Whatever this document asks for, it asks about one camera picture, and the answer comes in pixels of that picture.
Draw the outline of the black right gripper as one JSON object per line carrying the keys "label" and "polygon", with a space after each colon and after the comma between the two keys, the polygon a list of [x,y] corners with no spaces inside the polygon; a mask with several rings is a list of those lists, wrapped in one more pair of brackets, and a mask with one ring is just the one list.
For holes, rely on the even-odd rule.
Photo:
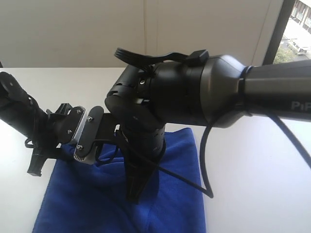
{"label": "black right gripper", "polygon": [[153,200],[158,194],[158,171],[166,142],[164,127],[152,132],[131,130],[119,120],[115,140],[124,156],[126,198],[132,203]]}

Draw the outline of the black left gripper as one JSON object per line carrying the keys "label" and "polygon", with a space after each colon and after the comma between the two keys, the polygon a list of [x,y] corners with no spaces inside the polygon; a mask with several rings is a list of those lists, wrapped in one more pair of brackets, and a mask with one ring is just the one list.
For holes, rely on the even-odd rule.
{"label": "black left gripper", "polygon": [[58,126],[72,109],[69,103],[62,103],[55,113],[44,112],[38,104],[34,105],[34,129],[25,140],[25,146],[32,148],[33,153],[27,173],[41,176],[42,168],[47,159],[72,161],[73,157],[57,147],[59,144]]}

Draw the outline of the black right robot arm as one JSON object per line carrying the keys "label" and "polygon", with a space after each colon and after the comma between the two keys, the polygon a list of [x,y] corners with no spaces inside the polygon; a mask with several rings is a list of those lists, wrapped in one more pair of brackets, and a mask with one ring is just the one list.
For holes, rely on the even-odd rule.
{"label": "black right robot arm", "polygon": [[200,191],[213,197],[205,149],[212,128],[227,128],[242,116],[266,116],[280,127],[310,164],[311,157],[283,119],[311,119],[311,62],[245,66],[229,55],[202,51],[173,59],[120,56],[127,67],[105,98],[117,120],[125,156],[126,196],[137,203],[165,151],[166,124],[203,126]]}

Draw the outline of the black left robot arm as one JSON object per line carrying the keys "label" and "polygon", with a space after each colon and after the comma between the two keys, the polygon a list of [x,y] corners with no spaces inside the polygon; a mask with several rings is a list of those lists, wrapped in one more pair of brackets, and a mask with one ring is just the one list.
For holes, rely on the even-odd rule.
{"label": "black left robot arm", "polygon": [[71,154],[57,147],[61,143],[57,127],[65,114],[44,112],[5,71],[0,73],[0,119],[26,137],[24,146],[32,150],[28,174],[40,177],[47,159],[73,160]]}

